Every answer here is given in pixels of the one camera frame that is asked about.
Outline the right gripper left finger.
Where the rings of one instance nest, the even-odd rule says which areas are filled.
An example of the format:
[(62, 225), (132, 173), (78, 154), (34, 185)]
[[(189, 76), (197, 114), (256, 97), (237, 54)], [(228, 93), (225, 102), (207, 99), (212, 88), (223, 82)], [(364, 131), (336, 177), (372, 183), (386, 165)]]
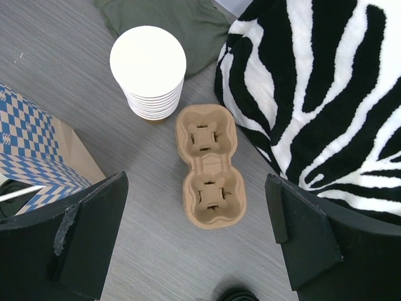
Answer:
[(128, 195), (125, 172), (1, 220), (1, 300), (100, 300)]

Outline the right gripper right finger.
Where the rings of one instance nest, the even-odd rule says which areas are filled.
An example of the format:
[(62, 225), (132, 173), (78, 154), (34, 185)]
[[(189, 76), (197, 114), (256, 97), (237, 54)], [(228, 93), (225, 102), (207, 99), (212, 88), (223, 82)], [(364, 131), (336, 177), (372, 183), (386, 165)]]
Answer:
[(400, 226), (268, 174), (266, 199), (299, 300), (400, 300)]

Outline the printed paper takeout bag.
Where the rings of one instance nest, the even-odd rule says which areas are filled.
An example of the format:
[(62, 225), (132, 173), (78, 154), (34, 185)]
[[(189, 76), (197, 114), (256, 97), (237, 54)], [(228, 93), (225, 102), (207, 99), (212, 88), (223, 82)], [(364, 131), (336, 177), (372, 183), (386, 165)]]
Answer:
[(1, 85), (1, 196), (42, 190), (1, 202), (1, 217), (30, 212), (104, 180), (76, 132), (21, 94)]

